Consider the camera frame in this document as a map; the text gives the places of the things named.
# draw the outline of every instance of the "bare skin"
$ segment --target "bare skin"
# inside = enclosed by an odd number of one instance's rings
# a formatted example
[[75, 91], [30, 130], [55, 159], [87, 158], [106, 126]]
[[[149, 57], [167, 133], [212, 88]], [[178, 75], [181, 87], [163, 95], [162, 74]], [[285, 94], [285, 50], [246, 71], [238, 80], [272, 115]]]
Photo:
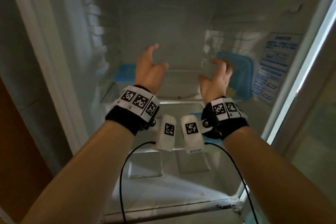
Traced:
[[[153, 65], [152, 53], [158, 47], [149, 46], [136, 68], [136, 84], [153, 94], [159, 91], [168, 69], [166, 62]], [[228, 62], [211, 62], [217, 65], [215, 76], [199, 77], [206, 103], [225, 95], [232, 74]], [[99, 223], [133, 138], [120, 124], [104, 122], [45, 188], [22, 223]], [[336, 223], [336, 210], [326, 196], [251, 128], [233, 132], [224, 145], [269, 222]]]

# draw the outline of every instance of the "instruction label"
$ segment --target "instruction label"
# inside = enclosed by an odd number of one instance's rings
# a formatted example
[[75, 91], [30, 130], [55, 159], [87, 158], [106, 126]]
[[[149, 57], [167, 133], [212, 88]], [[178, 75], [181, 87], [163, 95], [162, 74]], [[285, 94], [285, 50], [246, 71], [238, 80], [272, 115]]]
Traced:
[[302, 35], [271, 33], [252, 87], [252, 94], [271, 106], [300, 45]]

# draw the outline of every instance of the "refrigerator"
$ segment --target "refrigerator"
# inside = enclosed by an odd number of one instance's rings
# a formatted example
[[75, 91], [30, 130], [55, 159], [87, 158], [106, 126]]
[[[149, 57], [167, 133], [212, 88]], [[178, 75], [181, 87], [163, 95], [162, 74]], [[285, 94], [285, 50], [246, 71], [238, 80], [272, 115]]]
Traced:
[[[184, 150], [179, 120], [204, 108], [197, 76], [213, 74], [211, 58], [229, 60], [230, 94], [271, 144], [336, 16], [335, 0], [16, 2], [73, 154], [134, 83], [144, 47], [160, 44], [154, 62], [168, 61], [170, 69], [157, 115], [176, 118], [175, 147], [144, 146], [126, 164], [123, 202], [134, 221], [242, 209], [246, 192], [230, 159], [211, 145], [201, 153]], [[152, 137], [138, 133], [133, 148]], [[118, 185], [103, 220], [122, 220]]]

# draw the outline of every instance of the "black cable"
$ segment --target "black cable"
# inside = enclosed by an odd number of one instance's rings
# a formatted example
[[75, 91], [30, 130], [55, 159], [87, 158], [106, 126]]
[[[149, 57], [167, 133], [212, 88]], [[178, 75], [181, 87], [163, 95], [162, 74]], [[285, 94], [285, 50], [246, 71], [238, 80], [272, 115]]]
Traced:
[[220, 147], [220, 146], [217, 145], [217, 144], [214, 144], [214, 143], [204, 143], [204, 144], [211, 144], [211, 145], [214, 145], [214, 146], [218, 147], [219, 149], [223, 150], [223, 151], [229, 156], [229, 158], [231, 159], [232, 163], [234, 164], [234, 167], [235, 167], [235, 168], [237, 169], [237, 171], [238, 171], [238, 174], [239, 174], [239, 176], [240, 176], [241, 181], [243, 182], [245, 191], [246, 191], [246, 193], [247, 193], [247, 197], [249, 198], [249, 201], [250, 201], [250, 205], [251, 205], [251, 209], [252, 209], [252, 212], [253, 212], [253, 216], [254, 216], [255, 222], [256, 222], [256, 224], [259, 224], [258, 219], [257, 219], [257, 215], [255, 214], [255, 211], [254, 211], [254, 208], [253, 208], [253, 205], [252, 205], [252, 201], [251, 201], [249, 192], [247, 191], [246, 184], [245, 184], [244, 179], [243, 179], [243, 177], [242, 177], [242, 174], [240, 173], [240, 171], [239, 171], [239, 169], [238, 169], [236, 163], [234, 162], [233, 158], [230, 156], [230, 154], [229, 154], [226, 150], [224, 150], [222, 147]]
[[137, 147], [135, 147], [134, 150], [132, 150], [130, 152], [130, 154], [128, 154], [125, 162], [124, 162], [124, 165], [123, 165], [123, 168], [121, 169], [121, 172], [120, 172], [120, 179], [119, 179], [119, 195], [120, 195], [120, 205], [121, 205], [121, 212], [123, 213], [123, 218], [124, 218], [124, 223], [126, 223], [126, 216], [125, 216], [125, 211], [124, 211], [124, 204], [123, 204], [123, 197], [121, 195], [121, 178], [123, 177], [123, 171], [124, 171], [124, 167], [125, 167], [125, 164], [128, 160], [128, 158], [132, 155], [133, 152], [135, 152], [137, 149], [139, 149], [141, 146], [145, 145], [145, 144], [155, 144], [155, 142], [146, 142], [146, 143], [143, 143]]

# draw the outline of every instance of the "person's left arm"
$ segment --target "person's left arm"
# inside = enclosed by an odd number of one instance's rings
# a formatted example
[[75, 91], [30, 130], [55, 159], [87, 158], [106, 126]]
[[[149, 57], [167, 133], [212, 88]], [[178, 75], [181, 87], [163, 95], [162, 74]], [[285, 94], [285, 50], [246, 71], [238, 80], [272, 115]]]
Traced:
[[[168, 69], [166, 62], [153, 65], [147, 47], [138, 58], [135, 83], [156, 94]], [[99, 223], [131, 150], [134, 135], [107, 120], [44, 189], [21, 222]]]

